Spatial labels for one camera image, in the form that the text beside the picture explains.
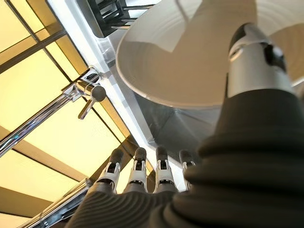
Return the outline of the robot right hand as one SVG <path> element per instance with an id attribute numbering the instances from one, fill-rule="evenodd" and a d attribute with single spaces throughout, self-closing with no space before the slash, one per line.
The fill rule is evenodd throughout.
<path id="1" fill-rule="evenodd" d="M 285 58 L 255 24 L 229 46 L 225 98 L 212 136 L 190 166 L 190 189 L 113 194 L 96 182 L 69 228 L 301 228 L 304 225 L 304 105 Z"/>

